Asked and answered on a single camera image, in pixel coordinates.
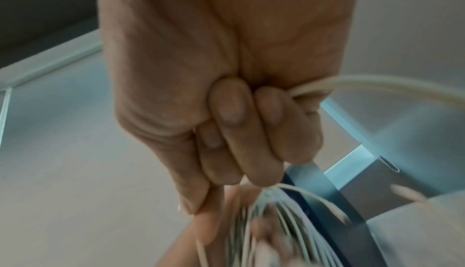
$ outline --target ceiling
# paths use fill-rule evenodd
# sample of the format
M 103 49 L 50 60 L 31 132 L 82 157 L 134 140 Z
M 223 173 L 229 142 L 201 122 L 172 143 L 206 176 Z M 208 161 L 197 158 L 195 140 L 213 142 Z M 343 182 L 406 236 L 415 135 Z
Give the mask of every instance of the ceiling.
M 0 68 L 98 28 L 96 0 L 0 0 Z

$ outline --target edge of ceiling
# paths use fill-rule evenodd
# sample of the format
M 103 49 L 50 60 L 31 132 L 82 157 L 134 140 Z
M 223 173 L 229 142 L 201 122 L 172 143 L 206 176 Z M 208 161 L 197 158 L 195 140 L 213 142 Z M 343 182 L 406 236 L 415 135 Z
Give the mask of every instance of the edge of ceiling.
M 102 50 L 100 30 L 72 39 L 0 69 L 0 90 L 23 84 Z

